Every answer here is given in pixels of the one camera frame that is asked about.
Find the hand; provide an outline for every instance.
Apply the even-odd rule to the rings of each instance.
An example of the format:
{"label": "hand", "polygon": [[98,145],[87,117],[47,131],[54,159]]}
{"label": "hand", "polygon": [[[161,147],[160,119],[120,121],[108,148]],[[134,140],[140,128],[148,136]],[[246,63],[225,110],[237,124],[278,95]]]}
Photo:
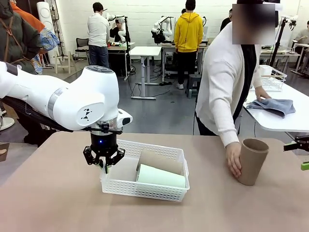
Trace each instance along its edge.
{"label": "hand", "polygon": [[240,151],[240,143],[231,143],[226,146],[227,165],[236,178],[241,176]]}
{"label": "hand", "polygon": [[271,98],[271,97],[266,93],[266,91],[263,89],[262,86],[255,88],[255,94],[256,94],[256,99],[257,99],[258,101],[261,101],[262,98],[265,98],[265,99]]}

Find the person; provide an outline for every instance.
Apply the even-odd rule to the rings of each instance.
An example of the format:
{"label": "person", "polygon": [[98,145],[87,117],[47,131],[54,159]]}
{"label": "person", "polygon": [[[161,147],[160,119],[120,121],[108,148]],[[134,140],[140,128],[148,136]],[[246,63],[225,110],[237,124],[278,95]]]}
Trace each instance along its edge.
{"label": "person", "polygon": [[[53,32],[51,32],[48,28],[46,28],[45,25],[40,20],[38,20],[36,17],[34,17],[28,12],[25,12],[21,10],[19,7],[17,7],[15,0],[10,0],[10,1],[11,1],[11,7],[13,11],[18,13],[25,21],[27,21],[31,26],[33,26],[40,33],[42,48],[40,49],[39,54],[45,54],[48,51],[51,51],[55,47],[58,46],[60,41]],[[35,68],[35,72],[39,75],[42,75],[43,66],[42,66],[41,58],[39,54],[37,54],[31,60],[31,63]]]}
{"label": "person", "polygon": [[[296,41],[298,41],[298,43],[300,44],[309,44],[309,21],[307,22],[307,29],[303,29],[299,32],[299,34],[297,35],[297,37],[295,38]],[[298,53],[298,54],[301,54],[301,51],[302,51],[303,47],[296,47],[295,48],[295,51]],[[305,57],[305,54],[306,52],[304,51],[303,52],[303,55],[301,57],[301,60],[300,60],[300,64],[303,63],[303,60],[304,60],[304,57]],[[295,68],[297,68],[297,64],[299,62],[299,59],[300,57],[298,57],[297,59],[297,62],[295,64]]]}
{"label": "person", "polygon": [[103,5],[93,4],[94,15],[88,19],[90,65],[109,68],[107,42],[110,38],[110,25],[103,15]]}
{"label": "person", "polygon": [[[123,26],[122,23],[120,23],[119,20],[116,20],[112,29],[110,30],[110,37],[115,38],[115,42],[121,42],[121,38],[118,32],[123,31],[122,26]],[[127,34],[128,34],[128,42],[131,42],[129,32],[127,32]]]}
{"label": "person", "polygon": [[233,16],[233,9],[231,9],[228,13],[228,18],[222,21],[220,32],[226,27],[227,24],[232,22],[232,16]]}
{"label": "person", "polygon": [[[40,34],[19,14],[13,12],[10,0],[0,0],[0,60],[19,65],[22,70],[36,74],[31,64],[41,49]],[[25,143],[40,146],[47,135],[38,122],[22,112],[16,112],[18,122],[28,131]]]}
{"label": "person", "polygon": [[177,88],[183,89],[184,71],[187,68],[189,74],[195,73],[197,50],[203,39],[203,20],[194,13],[195,0],[187,0],[186,13],[177,21],[174,42],[178,54],[178,83]]}
{"label": "person", "polygon": [[253,18],[248,20],[249,14],[253,14],[252,10],[235,16],[236,22],[228,24],[209,46],[204,58],[196,105],[200,134],[221,137],[226,148],[228,167],[236,178],[241,175],[241,145],[235,129],[235,120],[252,85],[259,101],[261,98],[270,98],[262,87],[259,74],[261,46],[254,45],[257,42],[255,39],[258,37],[258,31],[264,29],[260,25],[261,22],[255,18],[264,19],[264,15],[258,15],[257,11]]}

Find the gray floor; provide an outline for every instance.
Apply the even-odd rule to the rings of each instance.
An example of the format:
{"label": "gray floor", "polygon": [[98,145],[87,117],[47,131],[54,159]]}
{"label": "gray floor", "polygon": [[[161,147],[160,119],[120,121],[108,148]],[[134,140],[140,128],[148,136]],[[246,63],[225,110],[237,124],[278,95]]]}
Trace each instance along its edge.
{"label": "gray floor", "polygon": [[[136,75],[130,76],[129,82],[124,81],[123,77],[118,77],[120,94],[119,108],[129,112],[134,118],[133,122],[124,128],[124,131],[133,133],[193,134],[195,99],[188,99],[184,90],[178,90],[175,87],[176,82],[173,77],[168,79],[168,81],[173,82],[171,86],[146,86],[147,96],[163,94],[157,96],[156,101],[131,99],[132,89],[134,89],[133,94],[135,96],[139,96],[140,94],[140,90],[138,86],[135,86],[135,83],[140,82],[141,74],[140,63],[133,62],[132,64],[136,67]],[[78,64],[79,69],[83,68],[84,65],[86,65],[85,62],[80,62]],[[155,78],[158,73],[153,72],[154,68],[157,67],[151,67],[152,81],[159,83],[161,82],[161,78]],[[79,77],[81,71],[72,76],[65,72],[56,75],[53,70],[47,70],[44,74],[59,76],[67,82],[72,82]],[[289,70],[286,83],[309,95],[309,79],[299,77]],[[0,142],[22,143],[26,134],[27,132],[16,123],[11,128],[0,132]],[[198,129],[195,123],[195,135],[197,134]],[[240,137],[254,137],[255,135],[257,137],[276,138],[284,143],[292,141],[291,137],[286,133],[270,132],[261,129],[246,112],[243,112]],[[16,165],[5,165],[4,162],[0,167],[4,172],[4,174],[1,173],[1,176],[3,174],[6,179],[8,175],[13,173],[16,166],[20,165],[29,155],[25,155],[19,161],[15,159]],[[306,153],[299,152],[298,155],[306,155]],[[307,160],[308,156],[303,156],[302,159]]]}

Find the stool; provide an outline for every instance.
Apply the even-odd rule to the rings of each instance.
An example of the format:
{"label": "stool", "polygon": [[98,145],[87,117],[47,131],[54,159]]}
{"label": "stool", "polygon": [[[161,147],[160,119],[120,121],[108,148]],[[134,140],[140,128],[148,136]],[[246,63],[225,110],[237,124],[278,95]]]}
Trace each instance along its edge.
{"label": "stool", "polygon": [[187,88],[185,90],[185,93],[186,93],[186,95],[189,99],[192,98],[192,94],[193,94],[193,97],[196,97],[198,95],[198,89],[197,89],[197,87],[193,87],[193,83],[195,81],[200,82],[201,79],[202,79],[202,76],[199,75],[199,74],[190,74],[189,75]]}

